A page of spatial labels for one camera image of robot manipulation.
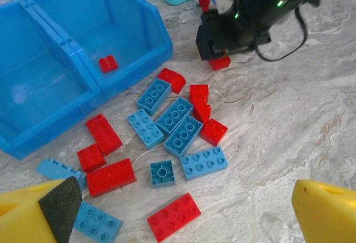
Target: black cable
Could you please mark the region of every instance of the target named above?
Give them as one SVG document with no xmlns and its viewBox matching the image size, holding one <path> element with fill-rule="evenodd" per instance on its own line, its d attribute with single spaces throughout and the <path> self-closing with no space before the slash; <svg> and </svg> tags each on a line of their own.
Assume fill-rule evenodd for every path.
<svg viewBox="0 0 356 243">
<path fill-rule="evenodd" d="M 301 29 L 303 30 L 303 36 L 304 36 L 304 39 L 302 41 L 302 43 L 299 45 L 299 47 L 297 47 L 295 50 L 293 50 L 292 52 L 289 52 L 288 54 L 282 56 L 282 58 L 278 58 L 278 59 L 269 59 L 269 58 L 266 58 L 264 57 L 261 52 L 258 50 L 258 46 L 256 43 L 254 43 L 254 49 L 257 53 L 257 55 L 263 59 L 264 61 L 269 61 L 269 62 L 274 62 L 274 61 L 280 61 L 281 59 L 284 59 L 285 57 L 293 54 L 295 51 L 297 51 L 298 49 L 300 49 L 302 47 L 302 45 L 304 45 L 304 43 L 306 42 L 306 40 L 308 39 L 308 30 L 306 28 L 306 24 L 302 18 L 302 16 L 300 15 L 300 11 L 299 11 L 299 7 L 296 7 L 295 10 L 294 10 L 294 13 L 295 13 L 295 16 L 296 16 L 296 19 L 299 21 L 299 24 L 301 26 Z"/>
</svg>

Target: black rubber pad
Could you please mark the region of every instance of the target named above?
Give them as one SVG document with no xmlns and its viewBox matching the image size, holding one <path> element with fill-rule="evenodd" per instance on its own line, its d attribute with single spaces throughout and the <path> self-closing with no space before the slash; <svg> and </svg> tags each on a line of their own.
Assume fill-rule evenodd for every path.
<svg viewBox="0 0 356 243">
<path fill-rule="evenodd" d="M 38 203 L 58 243 L 68 243 L 77 217 L 82 194 L 72 176 L 41 198 Z"/>
</svg>

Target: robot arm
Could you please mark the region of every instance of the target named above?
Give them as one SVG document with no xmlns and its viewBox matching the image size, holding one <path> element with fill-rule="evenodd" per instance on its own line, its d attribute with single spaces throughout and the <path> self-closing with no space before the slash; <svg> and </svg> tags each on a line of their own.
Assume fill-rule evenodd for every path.
<svg viewBox="0 0 356 243">
<path fill-rule="evenodd" d="M 271 61 L 264 58 L 258 51 L 259 45 L 271 41 L 269 29 L 286 14 L 295 10 L 304 32 L 304 43 L 307 32 L 299 13 L 299 6 L 306 2 L 315 6 L 320 5 L 320 0 L 233 1 L 233 5 L 224 14 L 208 11 L 201 15 L 202 24 L 197 32 L 196 44 L 202 60 L 217 59 L 233 53 L 257 51 L 260 57 Z"/>
</svg>

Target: white marble table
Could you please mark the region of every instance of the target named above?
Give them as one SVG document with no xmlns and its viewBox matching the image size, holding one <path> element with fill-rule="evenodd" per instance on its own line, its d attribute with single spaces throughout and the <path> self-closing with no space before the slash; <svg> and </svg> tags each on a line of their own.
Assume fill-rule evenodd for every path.
<svg viewBox="0 0 356 243">
<path fill-rule="evenodd" d="M 304 242 L 291 206 L 297 179 L 311 178 L 355 189 L 356 184 L 356 1 L 323 0 L 303 6 L 310 37 L 296 54 L 266 63 L 254 53 L 232 57 L 230 68 L 214 72 L 195 47 L 200 9 L 187 2 L 158 6 L 174 42 L 174 58 L 164 64 L 188 84 L 207 83 L 212 117 L 226 124 L 221 143 L 228 169 L 186 182 L 179 161 L 162 146 L 146 151 L 126 118 L 160 71 L 118 95 L 91 116 L 103 112 L 124 146 L 108 164 L 130 158 L 138 181 L 96 199 L 83 199 L 122 219 L 116 242 L 155 242 L 147 217 L 190 192 L 202 215 L 166 242 Z M 273 27 L 273 43 L 264 53 L 280 56 L 298 45 L 299 26 L 289 16 Z M 188 98 L 189 85 L 182 91 Z M 174 101 L 172 94 L 160 112 Z M 84 122 L 19 162 L 0 153 L 0 192 L 47 181 L 34 170 L 53 157 L 80 168 L 76 152 L 93 143 Z M 209 148 L 196 140 L 190 152 Z M 172 159 L 176 186 L 153 189 L 150 163 Z M 73 231 L 72 243 L 91 242 Z"/>
</svg>

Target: blue 2x4 brick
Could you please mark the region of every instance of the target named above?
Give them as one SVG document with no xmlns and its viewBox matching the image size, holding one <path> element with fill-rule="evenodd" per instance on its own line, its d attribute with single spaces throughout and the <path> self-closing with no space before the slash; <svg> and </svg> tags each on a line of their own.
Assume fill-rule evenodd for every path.
<svg viewBox="0 0 356 243">
<path fill-rule="evenodd" d="M 84 173 L 74 170 L 72 167 L 65 166 L 63 163 L 58 162 L 53 158 L 41 161 L 36 168 L 36 172 L 51 180 L 67 179 L 74 176 L 78 180 L 79 187 L 82 191 L 87 185 L 87 178 Z"/>
<path fill-rule="evenodd" d="M 121 220 L 82 201 L 74 228 L 97 242 L 112 243 L 122 225 Z"/>
<path fill-rule="evenodd" d="M 144 142 L 147 150 L 152 150 L 165 139 L 165 136 L 161 130 L 159 130 L 153 120 L 143 109 L 131 114 L 128 117 L 128 122 L 139 135 L 140 139 Z"/>
<path fill-rule="evenodd" d="M 145 93 L 139 98 L 137 105 L 152 116 L 162 105 L 171 91 L 172 85 L 170 83 L 156 78 Z"/>
<path fill-rule="evenodd" d="M 159 117 L 156 121 L 158 128 L 167 136 L 170 136 L 177 128 L 181 120 L 187 115 L 191 115 L 194 106 L 184 98 L 177 98 L 176 101 Z"/>
<path fill-rule="evenodd" d="M 201 122 L 190 116 L 185 116 L 176 130 L 174 130 L 172 135 L 164 143 L 163 146 L 165 150 L 177 158 L 183 157 L 201 129 Z"/>
<path fill-rule="evenodd" d="M 172 161 L 151 163 L 151 179 L 154 187 L 174 186 L 176 180 Z"/>
<path fill-rule="evenodd" d="M 226 169 L 228 161 L 221 147 L 214 147 L 180 158 L 185 180 L 193 180 L 201 176 Z"/>
</svg>

